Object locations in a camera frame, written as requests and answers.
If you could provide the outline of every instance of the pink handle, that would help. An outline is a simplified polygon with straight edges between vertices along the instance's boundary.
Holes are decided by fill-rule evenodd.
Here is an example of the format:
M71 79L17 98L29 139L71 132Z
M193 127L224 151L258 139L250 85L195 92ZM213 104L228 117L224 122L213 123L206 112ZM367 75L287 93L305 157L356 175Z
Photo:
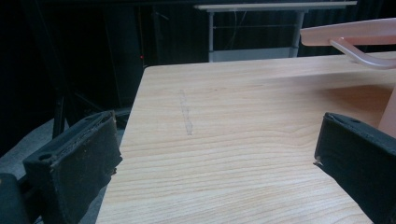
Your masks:
M334 46L343 53L375 69L396 68L396 59L380 59L367 55L354 45L396 44L396 19L357 21L307 28L301 31L306 46Z

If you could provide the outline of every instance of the hole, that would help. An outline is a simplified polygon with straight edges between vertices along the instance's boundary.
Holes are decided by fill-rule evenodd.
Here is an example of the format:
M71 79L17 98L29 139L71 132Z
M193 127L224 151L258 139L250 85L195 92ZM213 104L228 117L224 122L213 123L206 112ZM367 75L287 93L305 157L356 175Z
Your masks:
M44 160L49 159L51 156L52 156L51 154L44 154L44 155L41 155L38 159L40 161L44 161Z
M320 156L316 157L315 159L316 160L314 161L314 165L323 166L323 163L321 163L321 160L320 160Z

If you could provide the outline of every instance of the wooden table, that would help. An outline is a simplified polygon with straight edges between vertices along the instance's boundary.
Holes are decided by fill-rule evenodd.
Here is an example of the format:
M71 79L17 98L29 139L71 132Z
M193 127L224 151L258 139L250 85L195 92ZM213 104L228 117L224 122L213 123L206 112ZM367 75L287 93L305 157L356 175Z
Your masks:
M98 222L371 223L314 151L326 111L377 125L395 82L344 55L150 67Z

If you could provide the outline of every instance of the floor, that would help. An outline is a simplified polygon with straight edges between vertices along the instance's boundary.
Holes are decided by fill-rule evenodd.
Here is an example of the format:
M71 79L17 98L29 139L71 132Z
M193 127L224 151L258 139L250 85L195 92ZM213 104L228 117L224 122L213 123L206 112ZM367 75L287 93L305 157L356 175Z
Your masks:
M27 134L14 148L0 158L0 173L14 174L18 179L24 176L25 172L22 160L51 140L52 125L53 119ZM119 144L122 136L123 130L118 130ZM92 201L89 211L79 223L91 224L96 222L105 192L106 187L104 187L96 199Z

